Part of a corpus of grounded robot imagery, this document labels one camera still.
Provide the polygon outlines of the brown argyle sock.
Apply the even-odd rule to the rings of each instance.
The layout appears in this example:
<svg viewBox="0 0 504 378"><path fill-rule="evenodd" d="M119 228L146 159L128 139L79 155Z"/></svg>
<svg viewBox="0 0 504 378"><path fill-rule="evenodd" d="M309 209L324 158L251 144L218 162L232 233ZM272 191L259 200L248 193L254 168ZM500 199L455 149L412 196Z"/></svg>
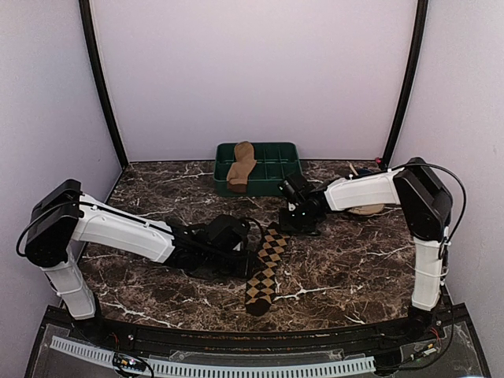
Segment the brown argyle sock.
<svg viewBox="0 0 504 378"><path fill-rule="evenodd" d="M246 282L245 310L254 317L265 315L276 298L276 271L288 249L289 239L276 222L265 229L257 252L258 267Z"/></svg>

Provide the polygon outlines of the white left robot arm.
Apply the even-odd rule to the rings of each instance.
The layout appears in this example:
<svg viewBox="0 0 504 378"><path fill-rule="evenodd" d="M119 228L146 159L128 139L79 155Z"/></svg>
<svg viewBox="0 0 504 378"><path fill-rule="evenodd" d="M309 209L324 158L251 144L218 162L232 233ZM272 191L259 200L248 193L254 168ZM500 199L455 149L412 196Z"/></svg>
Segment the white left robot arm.
<svg viewBox="0 0 504 378"><path fill-rule="evenodd" d="M219 215L208 224L170 225L108 206L68 179L37 203L16 244L17 255L45 272L81 332L105 343L111 327L87 286L70 248L95 243L133 253L154 263L193 273L248 278L256 255L247 249L250 223Z"/></svg>

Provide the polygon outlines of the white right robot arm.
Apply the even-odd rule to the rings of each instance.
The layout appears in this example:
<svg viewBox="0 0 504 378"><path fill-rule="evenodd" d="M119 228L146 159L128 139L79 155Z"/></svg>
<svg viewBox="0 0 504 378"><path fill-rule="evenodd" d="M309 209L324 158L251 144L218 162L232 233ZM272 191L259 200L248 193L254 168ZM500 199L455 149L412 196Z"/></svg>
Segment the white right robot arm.
<svg viewBox="0 0 504 378"><path fill-rule="evenodd" d="M451 221L453 196L436 175L440 167L413 157L404 165L348 175L319 187L304 176L288 176L278 186L288 206L279 212L281 230L315 234L328 213L375 206L400 206L415 246L412 306L416 312L402 324L402 335L417 342L432 329L433 310L447 274L448 247L459 224Z"/></svg>

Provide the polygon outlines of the green compartment tray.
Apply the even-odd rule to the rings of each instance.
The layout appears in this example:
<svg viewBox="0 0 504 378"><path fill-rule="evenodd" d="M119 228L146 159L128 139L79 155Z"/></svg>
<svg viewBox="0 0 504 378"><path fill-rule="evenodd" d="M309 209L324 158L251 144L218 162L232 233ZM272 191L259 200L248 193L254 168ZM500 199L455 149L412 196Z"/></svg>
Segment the green compartment tray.
<svg viewBox="0 0 504 378"><path fill-rule="evenodd" d="M295 144L290 142L252 143L257 161L248 177L246 192L235 193L228 189L227 175L235 162L235 144L221 143L217 146L213 180L215 191L222 197L281 196L278 185L289 175L301 174L302 167Z"/></svg>

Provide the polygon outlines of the cream floral plate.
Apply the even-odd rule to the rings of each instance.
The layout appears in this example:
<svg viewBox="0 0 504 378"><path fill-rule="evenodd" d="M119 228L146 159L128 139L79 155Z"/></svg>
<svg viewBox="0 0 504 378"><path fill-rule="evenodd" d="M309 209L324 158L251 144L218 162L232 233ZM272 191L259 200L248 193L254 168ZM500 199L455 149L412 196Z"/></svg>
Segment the cream floral plate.
<svg viewBox="0 0 504 378"><path fill-rule="evenodd" d="M384 210L384 208L384 204L356 206L349 208L347 212L358 216L372 216L374 214L380 213Z"/></svg>

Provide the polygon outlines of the wooden spoon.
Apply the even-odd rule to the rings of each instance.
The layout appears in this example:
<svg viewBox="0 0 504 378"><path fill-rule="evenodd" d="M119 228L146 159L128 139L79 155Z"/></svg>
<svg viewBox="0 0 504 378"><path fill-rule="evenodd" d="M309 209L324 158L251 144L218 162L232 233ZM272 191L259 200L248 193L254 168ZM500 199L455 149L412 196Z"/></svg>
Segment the wooden spoon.
<svg viewBox="0 0 504 378"><path fill-rule="evenodd" d="M350 170L351 170L353 176L358 176L358 172L355 169L355 167L351 163L349 163L349 166L350 166Z"/></svg>

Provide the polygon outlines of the dark blue mug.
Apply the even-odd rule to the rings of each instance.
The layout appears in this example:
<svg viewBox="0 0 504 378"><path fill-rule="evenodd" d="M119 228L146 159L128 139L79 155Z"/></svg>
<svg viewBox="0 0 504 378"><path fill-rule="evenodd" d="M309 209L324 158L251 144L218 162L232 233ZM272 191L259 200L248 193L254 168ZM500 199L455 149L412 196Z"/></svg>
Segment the dark blue mug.
<svg viewBox="0 0 504 378"><path fill-rule="evenodd" d="M359 177L371 176L371 175L376 174L376 172L374 172L370 169L357 169L356 172Z"/></svg>

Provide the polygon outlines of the tan brown sock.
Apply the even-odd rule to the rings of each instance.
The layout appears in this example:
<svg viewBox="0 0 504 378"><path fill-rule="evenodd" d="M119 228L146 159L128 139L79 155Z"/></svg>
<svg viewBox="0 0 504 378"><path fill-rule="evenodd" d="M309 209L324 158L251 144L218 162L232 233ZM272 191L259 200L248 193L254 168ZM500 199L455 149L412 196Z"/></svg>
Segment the tan brown sock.
<svg viewBox="0 0 504 378"><path fill-rule="evenodd" d="M235 162L232 163L227 174L227 189L233 193L245 194L249 175L252 173L257 160L254 158L254 147L250 142L241 142L234 147Z"/></svg>

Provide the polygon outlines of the small circuit board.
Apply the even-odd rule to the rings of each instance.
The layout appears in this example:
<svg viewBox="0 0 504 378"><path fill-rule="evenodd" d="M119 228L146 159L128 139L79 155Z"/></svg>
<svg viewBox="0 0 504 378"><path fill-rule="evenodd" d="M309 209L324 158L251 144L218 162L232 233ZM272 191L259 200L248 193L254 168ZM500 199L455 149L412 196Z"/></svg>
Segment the small circuit board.
<svg viewBox="0 0 504 378"><path fill-rule="evenodd" d="M126 354L115 353L112 364L114 368L123 372L143 373L147 371L146 363Z"/></svg>

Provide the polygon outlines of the black front table rail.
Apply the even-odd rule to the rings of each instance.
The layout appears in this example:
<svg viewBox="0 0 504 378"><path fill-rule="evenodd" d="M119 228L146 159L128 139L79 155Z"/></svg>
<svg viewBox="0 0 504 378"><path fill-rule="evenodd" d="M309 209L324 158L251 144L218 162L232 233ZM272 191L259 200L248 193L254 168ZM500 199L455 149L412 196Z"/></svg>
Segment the black front table rail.
<svg viewBox="0 0 504 378"><path fill-rule="evenodd" d="M318 350L379 353L396 350L414 340L393 335L406 324L404 319L379 324L329 328L306 332L204 332L161 328L105 319L102 327L89 332L107 346L141 353L166 354L170 350L210 353L272 354Z"/></svg>

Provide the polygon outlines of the black right frame post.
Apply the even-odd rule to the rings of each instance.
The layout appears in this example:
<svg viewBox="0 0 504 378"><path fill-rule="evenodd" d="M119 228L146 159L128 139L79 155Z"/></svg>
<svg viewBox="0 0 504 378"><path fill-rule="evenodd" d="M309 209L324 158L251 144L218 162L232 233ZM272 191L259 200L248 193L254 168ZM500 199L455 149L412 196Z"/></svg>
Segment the black right frame post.
<svg viewBox="0 0 504 378"><path fill-rule="evenodd" d="M402 81L401 90L398 97L398 103L395 115L391 123L391 129L387 137L384 152L376 160L381 169L387 169L393 158L395 148L398 142L402 125L406 116L406 110L409 104L413 82L417 72L417 65L421 54L421 45L424 37L424 28L428 15L428 0L418 0L413 23L413 33L409 47L409 54L406 62L405 74Z"/></svg>

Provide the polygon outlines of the black frame post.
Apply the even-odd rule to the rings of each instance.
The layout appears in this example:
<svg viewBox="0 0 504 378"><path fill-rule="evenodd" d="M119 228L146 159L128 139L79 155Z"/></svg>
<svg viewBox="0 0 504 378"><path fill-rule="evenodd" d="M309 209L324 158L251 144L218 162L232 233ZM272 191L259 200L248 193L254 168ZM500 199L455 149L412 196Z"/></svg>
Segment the black frame post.
<svg viewBox="0 0 504 378"><path fill-rule="evenodd" d="M88 0L78 1L80 8L80 19L83 27L83 35L86 43L88 59L91 65L91 71L94 78L94 85L98 94L98 100L102 108L106 127L109 137L113 144L113 149L117 160L119 161L121 170L124 171L129 161L124 148L124 144L120 137L120 131L117 126L117 121L113 113L112 102L109 98L109 92L106 85L106 78L104 75L100 53L98 51L98 40L95 34L95 26L93 16L91 14L91 2Z"/></svg>
<svg viewBox="0 0 504 378"><path fill-rule="evenodd" d="M406 110L409 104L413 82L417 72L417 65L421 54L421 45L424 37L424 28L428 15L428 0L418 0L413 23L413 33L409 47L409 54L406 62L405 74L402 81L401 90L398 97L398 103L395 115L391 123L391 129L387 137L384 152L376 160L381 169L387 169L393 158L395 148L398 142L402 125L406 116Z"/></svg>

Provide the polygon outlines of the black left frame post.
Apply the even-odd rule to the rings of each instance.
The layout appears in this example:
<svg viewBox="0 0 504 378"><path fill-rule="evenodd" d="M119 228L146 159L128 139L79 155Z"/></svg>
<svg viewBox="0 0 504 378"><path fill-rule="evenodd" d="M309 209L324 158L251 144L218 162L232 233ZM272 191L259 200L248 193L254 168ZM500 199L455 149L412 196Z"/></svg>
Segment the black left frame post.
<svg viewBox="0 0 504 378"><path fill-rule="evenodd" d="M95 34L95 26L93 16L91 14L91 2L88 0L78 1L80 8L80 19L83 27L83 35L86 43L88 59L91 65L91 71L94 78L94 85L98 94L98 100L102 108L106 127L109 137L113 144L113 149L117 160L119 161L121 170L124 171L129 161L124 148L124 144L120 137L120 131L117 126L117 121L113 113L112 102L109 98L109 92L106 85L106 78L104 75L100 53L98 51L98 40Z"/></svg>

